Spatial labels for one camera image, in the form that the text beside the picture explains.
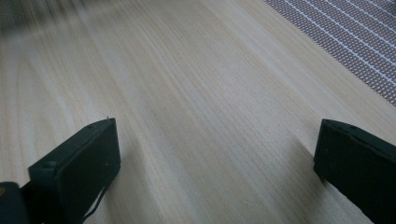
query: dotted pattern fabric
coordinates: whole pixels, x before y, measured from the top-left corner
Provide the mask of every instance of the dotted pattern fabric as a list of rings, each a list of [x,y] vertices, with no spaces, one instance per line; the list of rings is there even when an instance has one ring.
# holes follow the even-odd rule
[[[396,105],[396,4],[392,0],[264,0]]]

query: gray fabric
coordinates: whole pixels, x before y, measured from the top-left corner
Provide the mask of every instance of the gray fabric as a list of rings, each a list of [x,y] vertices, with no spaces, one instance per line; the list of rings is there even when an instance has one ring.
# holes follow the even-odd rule
[[[392,0],[264,1],[396,105],[396,5]]]

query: black object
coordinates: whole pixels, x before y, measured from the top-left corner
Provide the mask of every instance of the black object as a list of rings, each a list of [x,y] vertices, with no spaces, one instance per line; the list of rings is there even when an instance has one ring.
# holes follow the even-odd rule
[[[374,223],[396,223],[396,147],[355,126],[324,119],[315,172]]]
[[[0,223],[82,223],[119,170],[116,120],[90,124],[29,167],[21,190],[0,183]]]

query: wooden table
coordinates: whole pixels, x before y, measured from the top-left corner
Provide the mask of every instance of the wooden table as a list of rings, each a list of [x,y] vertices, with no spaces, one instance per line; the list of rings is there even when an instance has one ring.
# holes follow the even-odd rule
[[[370,223],[314,173],[319,125],[396,144],[396,107],[262,0],[96,1],[0,44],[1,181],[117,119],[86,223]]]

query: wood grain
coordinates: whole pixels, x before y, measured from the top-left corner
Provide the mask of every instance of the wood grain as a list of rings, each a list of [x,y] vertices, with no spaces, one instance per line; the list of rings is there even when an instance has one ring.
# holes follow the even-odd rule
[[[0,44],[0,180],[117,119],[86,223],[370,223],[314,173],[319,124],[396,144],[396,108],[261,0],[97,1]]]

